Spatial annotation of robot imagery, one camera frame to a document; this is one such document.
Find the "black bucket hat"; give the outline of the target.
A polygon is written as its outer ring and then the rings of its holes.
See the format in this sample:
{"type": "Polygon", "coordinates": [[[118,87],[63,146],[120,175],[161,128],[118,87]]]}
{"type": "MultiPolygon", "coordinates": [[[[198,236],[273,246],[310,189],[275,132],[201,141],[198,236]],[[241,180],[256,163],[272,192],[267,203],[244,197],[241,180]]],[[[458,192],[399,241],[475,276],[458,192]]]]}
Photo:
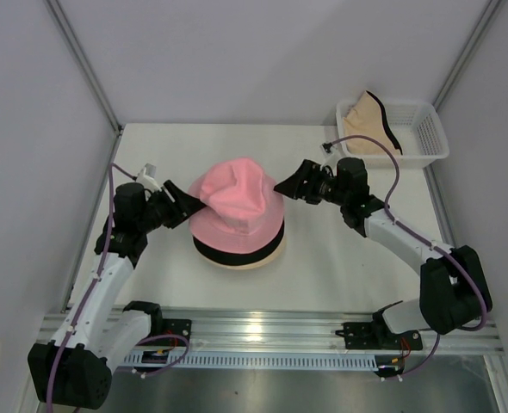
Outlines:
{"type": "Polygon", "coordinates": [[[250,264],[264,259],[266,256],[271,254],[276,249],[276,247],[279,245],[284,235],[285,235],[285,223],[282,222],[279,231],[267,244],[265,244],[262,248],[249,253],[235,253],[224,251],[221,249],[216,249],[201,242],[196,237],[193,237],[193,244],[196,250],[203,257],[206,257],[217,263],[239,266],[250,264]]]}

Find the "cream bucket hat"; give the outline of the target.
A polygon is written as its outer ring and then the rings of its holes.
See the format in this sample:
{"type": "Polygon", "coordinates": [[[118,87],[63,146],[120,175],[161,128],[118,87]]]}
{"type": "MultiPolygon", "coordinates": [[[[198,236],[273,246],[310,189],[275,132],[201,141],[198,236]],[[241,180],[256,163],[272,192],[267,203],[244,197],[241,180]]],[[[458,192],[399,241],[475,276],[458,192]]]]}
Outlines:
{"type": "Polygon", "coordinates": [[[287,244],[287,236],[284,235],[281,242],[279,243],[279,245],[276,247],[276,249],[271,254],[269,254],[268,256],[266,256],[264,259],[262,259],[260,261],[253,262],[250,264],[245,264],[245,265],[232,266],[232,265],[225,265],[225,264],[217,263],[217,262],[212,261],[206,257],[203,257],[203,259],[207,262],[210,262],[214,266],[219,267],[219,268],[225,268],[225,269],[231,269],[231,270],[237,270],[237,271],[252,270],[255,268],[261,268],[261,267],[266,266],[266,265],[270,264],[271,262],[273,262],[286,249],[286,244],[287,244]]]}

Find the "beige hat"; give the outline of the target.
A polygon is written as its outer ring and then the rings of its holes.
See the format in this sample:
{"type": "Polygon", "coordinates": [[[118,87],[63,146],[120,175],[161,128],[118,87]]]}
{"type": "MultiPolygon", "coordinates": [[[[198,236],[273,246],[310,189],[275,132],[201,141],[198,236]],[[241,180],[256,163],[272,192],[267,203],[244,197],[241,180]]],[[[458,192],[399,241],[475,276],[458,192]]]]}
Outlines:
{"type": "MultiPolygon", "coordinates": [[[[363,135],[379,142],[394,155],[403,154],[402,146],[388,124],[382,101],[368,90],[343,117],[343,126],[345,136],[363,135]]],[[[380,146],[366,139],[347,140],[345,144],[354,155],[385,155],[380,146]]]]}

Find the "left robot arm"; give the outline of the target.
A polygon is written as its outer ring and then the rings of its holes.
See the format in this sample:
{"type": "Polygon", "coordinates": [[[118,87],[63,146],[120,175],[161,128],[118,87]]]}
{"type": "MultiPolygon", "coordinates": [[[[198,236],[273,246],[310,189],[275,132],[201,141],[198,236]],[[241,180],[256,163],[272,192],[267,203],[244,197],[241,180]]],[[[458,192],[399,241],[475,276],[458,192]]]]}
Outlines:
{"type": "Polygon", "coordinates": [[[112,378],[139,344],[159,341],[189,343],[164,326],[160,305],[132,301],[109,330],[103,327],[115,300],[137,268],[148,236],[160,227],[174,229],[204,208],[204,203],[167,181],[158,190],[139,181],[111,185],[108,217],[95,245],[89,279],[65,321],[46,343],[28,353],[28,366],[38,399],[99,409],[112,378]]]}

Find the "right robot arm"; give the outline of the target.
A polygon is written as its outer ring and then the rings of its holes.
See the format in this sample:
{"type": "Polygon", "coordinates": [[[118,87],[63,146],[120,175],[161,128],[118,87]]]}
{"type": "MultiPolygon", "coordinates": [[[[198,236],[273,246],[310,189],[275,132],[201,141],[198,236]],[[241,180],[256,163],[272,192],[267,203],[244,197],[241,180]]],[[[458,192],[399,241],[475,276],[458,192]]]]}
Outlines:
{"type": "Polygon", "coordinates": [[[486,324],[493,301],[477,252],[433,241],[397,219],[387,201],[371,193],[363,160],[342,158],[336,168],[304,160],[274,190],[310,205],[338,206],[349,228],[390,250],[418,275],[417,299],[374,313],[370,334],[378,346],[389,348],[408,332],[432,330],[443,336],[486,324]]]}

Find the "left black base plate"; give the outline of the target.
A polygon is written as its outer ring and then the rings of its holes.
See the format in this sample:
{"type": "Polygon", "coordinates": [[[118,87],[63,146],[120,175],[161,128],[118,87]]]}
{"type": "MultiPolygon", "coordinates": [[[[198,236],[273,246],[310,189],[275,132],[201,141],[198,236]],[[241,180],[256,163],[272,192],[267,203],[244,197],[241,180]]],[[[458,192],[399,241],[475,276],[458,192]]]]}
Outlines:
{"type": "Polygon", "coordinates": [[[182,339],[169,337],[169,335],[182,336],[189,339],[191,335],[192,321],[185,318],[164,318],[158,322],[151,337],[153,336],[166,336],[166,338],[157,339],[152,342],[152,345],[163,347],[184,347],[185,344],[182,339]]]}

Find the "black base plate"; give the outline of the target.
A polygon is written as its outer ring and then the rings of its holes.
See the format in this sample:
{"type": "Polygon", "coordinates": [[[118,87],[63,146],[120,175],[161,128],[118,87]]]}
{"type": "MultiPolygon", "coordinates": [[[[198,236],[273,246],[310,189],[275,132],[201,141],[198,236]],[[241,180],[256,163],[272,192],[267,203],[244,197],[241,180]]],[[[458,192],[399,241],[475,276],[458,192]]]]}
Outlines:
{"type": "Polygon", "coordinates": [[[169,335],[182,336],[189,339],[191,335],[192,321],[185,318],[164,318],[158,322],[151,337],[153,336],[166,336],[166,338],[157,339],[152,342],[152,345],[163,347],[184,347],[185,344],[182,339],[169,337],[169,335]]]}
{"type": "Polygon", "coordinates": [[[401,350],[423,349],[421,335],[417,330],[396,334],[385,324],[373,322],[346,322],[334,334],[344,339],[346,349],[353,350],[401,350]]]}

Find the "aluminium mounting rail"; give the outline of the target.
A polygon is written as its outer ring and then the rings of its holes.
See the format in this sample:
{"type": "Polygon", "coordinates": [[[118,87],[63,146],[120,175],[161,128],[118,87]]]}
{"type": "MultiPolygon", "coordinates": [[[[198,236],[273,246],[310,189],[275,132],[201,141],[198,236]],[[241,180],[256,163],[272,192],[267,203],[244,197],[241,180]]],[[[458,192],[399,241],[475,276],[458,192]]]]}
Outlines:
{"type": "MultiPolygon", "coordinates": [[[[66,313],[47,314],[37,342],[47,342],[66,313]]],[[[192,321],[195,351],[241,353],[398,354],[394,350],[348,350],[335,335],[345,322],[365,322],[369,313],[305,311],[220,311],[163,307],[164,319],[192,321]]],[[[475,332],[454,330],[440,339],[435,355],[505,355],[495,323],[475,332]]]]}

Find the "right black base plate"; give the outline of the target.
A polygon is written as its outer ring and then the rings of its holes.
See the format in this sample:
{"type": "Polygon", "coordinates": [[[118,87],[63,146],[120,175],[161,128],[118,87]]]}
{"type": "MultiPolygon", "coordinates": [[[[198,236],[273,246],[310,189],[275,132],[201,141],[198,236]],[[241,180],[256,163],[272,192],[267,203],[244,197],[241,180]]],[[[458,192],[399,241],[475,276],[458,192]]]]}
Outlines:
{"type": "Polygon", "coordinates": [[[334,334],[344,339],[346,349],[353,350],[401,350],[423,349],[421,335],[417,330],[396,334],[385,324],[373,322],[346,322],[334,334]]]}

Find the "left aluminium frame post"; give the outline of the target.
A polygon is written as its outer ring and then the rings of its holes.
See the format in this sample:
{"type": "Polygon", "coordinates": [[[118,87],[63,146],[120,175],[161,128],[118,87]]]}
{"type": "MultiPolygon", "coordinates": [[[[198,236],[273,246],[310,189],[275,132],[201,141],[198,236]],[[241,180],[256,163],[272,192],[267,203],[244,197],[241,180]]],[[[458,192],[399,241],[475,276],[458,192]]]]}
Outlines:
{"type": "Polygon", "coordinates": [[[96,75],[94,67],[84,50],[82,42],[77,36],[77,32],[73,27],[71,20],[65,12],[63,4],[58,0],[46,0],[43,3],[45,4],[49,15],[53,19],[56,28],[60,32],[70,55],[74,59],[102,114],[109,123],[111,129],[116,134],[119,134],[122,130],[122,125],[117,119],[102,83],[96,75]]]}

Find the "aluminium frame post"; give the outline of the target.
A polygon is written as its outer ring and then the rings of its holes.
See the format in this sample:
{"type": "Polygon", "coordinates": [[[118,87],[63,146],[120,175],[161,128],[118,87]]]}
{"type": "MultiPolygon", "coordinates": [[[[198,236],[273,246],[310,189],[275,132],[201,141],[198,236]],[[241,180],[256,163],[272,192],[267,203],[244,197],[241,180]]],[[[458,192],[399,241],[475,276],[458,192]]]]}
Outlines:
{"type": "Polygon", "coordinates": [[[65,12],[63,4],[58,0],[46,0],[43,3],[45,4],[49,15],[53,19],[56,28],[60,32],[70,55],[74,59],[102,114],[109,123],[111,129],[116,134],[119,134],[122,130],[122,125],[117,119],[102,83],[96,75],[94,67],[84,50],[82,42],[77,36],[77,32],[73,27],[71,20],[65,12]]]}
{"type": "Polygon", "coordinates": [[[485,7],[481,11],[466,41],[463,43],[461,50],[455,58],[454,64],[452,64],[442,86],[432,102],[432,105],[437,112],[444,107],[445,102],[450,98],[456,85],[460,82],[462,75],[468,68],[481,43],[486,38],[489,29],[494,24],[505,4],[505,0],[486,1],[485,7]]]}

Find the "right aluminium frame post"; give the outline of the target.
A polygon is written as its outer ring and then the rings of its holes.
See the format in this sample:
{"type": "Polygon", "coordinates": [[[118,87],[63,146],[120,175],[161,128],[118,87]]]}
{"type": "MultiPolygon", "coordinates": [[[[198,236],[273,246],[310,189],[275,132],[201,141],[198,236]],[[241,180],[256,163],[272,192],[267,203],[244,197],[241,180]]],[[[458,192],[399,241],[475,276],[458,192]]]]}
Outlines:
{"type": "Polygon", "coordinates": [[[505,4],[505,0],[486,1],[485,7],[481,11],[466,41],[463,43],[461,50],[455,58],[454,64],[452,64],[442,86],[432,102],[432,105],[437,112],[444,107],[445,102],[450,98],[456,85],[460,82],[462,75],[468,68],[481,43],[486,38],[489,29],[494,24],[505,4]]]}

